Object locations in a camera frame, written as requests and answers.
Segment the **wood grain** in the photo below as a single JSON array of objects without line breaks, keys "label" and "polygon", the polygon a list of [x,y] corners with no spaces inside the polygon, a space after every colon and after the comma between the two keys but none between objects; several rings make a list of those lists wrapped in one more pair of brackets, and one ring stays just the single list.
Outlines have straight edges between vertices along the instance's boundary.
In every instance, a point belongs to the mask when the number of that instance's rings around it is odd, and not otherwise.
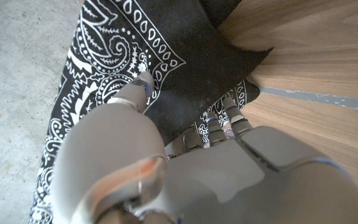
[{"label": "wood grain", "polygon": [[218,30],[243,49],[275,47],[259,85],[358,98],[358,1],[242,1]]},{"label": "wood grain", "polygon": [[280,129],[332,157],[358,185],[358,110],[261,94],[242,112],[254,127]]}]

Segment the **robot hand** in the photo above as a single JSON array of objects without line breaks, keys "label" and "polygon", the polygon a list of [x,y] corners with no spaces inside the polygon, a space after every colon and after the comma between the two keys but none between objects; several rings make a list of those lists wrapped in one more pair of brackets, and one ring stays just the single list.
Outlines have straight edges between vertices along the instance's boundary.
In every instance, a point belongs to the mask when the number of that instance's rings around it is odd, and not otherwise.
[{"label": "robot hand", "polygon": [[54,223],[358,223],[358,188],[311,146],[252,128],[224,99],[234,139],[208,113],[164,149],[142,114],[150,73],[124,86],[65,138],[51,189]]}]

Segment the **black bandana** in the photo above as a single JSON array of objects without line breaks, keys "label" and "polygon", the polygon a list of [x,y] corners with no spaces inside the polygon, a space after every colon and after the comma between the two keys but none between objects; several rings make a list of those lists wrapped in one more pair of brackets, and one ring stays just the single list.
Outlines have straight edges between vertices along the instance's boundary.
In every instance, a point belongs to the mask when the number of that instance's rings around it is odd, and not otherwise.
[{"label": "black bandana", "polygon": [[204,111],[215,111],[223,124],[227,116],[222,97],[232,97],[242,108],[259,95],[245,77],[269,52],[237,50],[214,27],[239,1],[201,2],[84,3],[52,111],[30,223],[52,222],[48,194],[53,162],[65,135],[140,72],[148,70],[155,78],[145,115],[166,144],[194,122],[207,141]]}]

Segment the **concrete floor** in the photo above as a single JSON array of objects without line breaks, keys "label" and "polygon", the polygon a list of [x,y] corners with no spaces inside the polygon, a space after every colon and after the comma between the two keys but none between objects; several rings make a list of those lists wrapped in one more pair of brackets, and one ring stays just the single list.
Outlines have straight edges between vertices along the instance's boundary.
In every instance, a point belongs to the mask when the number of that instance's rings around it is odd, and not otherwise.
[{"label": "concrete floor", "polygon": [[27,223],[80,2],[0,0],[0,223]]}]

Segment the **white paisley print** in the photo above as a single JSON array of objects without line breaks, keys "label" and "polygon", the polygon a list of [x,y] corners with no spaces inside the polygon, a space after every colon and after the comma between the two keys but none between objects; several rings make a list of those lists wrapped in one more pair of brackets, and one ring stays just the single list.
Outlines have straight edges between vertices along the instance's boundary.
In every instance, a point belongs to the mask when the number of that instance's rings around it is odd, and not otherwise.
[{"label": "white paisley print", "polygon": [[[52,223],[49,192],[53,163],[64,137],[81,118],[107,101],[140,72],[150,71],[155,89],[147,108],[160,94],[164,79],[186,64],[167,44],[135,0],[85,1],[68,51],[37,176],[29,223]],[[247,97],[242,82],[229,91],[240,107]],[[210,107],[223,124],[221,100]],[[204,141],[205,118],[198,126]]]}]

